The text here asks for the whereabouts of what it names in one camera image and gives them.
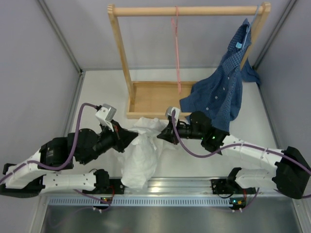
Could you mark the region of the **white shirt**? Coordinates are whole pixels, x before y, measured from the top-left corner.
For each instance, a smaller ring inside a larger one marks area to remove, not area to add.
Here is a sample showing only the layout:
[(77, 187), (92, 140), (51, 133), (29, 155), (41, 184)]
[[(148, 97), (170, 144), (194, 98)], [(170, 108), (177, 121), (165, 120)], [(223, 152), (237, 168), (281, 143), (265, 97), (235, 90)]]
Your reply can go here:
[(129, 129), (138, 136), (123, 153), (118, 154), (121, 163), (121, 182), (130, 189), (142, 190), (156, 171), (161, 155), (176, 150), (175, 146), (157, 138), (166, 125), (158, 118), (141, 117)]

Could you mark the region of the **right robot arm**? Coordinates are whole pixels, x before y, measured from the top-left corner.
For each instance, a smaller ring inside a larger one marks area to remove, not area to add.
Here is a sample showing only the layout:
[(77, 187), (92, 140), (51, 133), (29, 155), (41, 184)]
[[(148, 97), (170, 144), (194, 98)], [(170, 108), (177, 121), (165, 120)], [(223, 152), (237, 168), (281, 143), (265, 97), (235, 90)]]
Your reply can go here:
[(211, 119), (203, 112), (191, 113), (189, 123), (179, 120), (179, 114), (180, 110), (176, 107), (167, 109), (168, 125), (157, 136), (159, 139), (180, 144), (196, 158), (219, 154), (255, 166), (244, 168), (239, 165), (231, 170), (226, 179), (226, 187), (231, 193), (248, 188), (267, 188), (292, 199), (306, 198), (304, 192), (311, 167), (298, 149), (260, 147), (213, 127)]

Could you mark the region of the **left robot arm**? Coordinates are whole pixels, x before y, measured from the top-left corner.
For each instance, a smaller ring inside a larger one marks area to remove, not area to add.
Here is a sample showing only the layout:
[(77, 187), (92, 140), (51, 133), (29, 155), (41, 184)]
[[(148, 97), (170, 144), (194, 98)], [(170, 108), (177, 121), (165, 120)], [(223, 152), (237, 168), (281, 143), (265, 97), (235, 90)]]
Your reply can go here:
[(113, 121), (114, 129), (102, 126), (96, 133), (80, 129), (66, 137), (57, 137), (20, 164), (6, 163), (0, 183), (3, 196), (32, 198), (40, 194), (64, 190), (80, 190), (84, 194), (111, 194), (121, 184), (111, 179), (104, 169), (85, 174), (65, 175), (62, 170), (74, 168), (74, 162), (86, 165), (110, 149), (123, 153), (138, 133), (123, 129)]

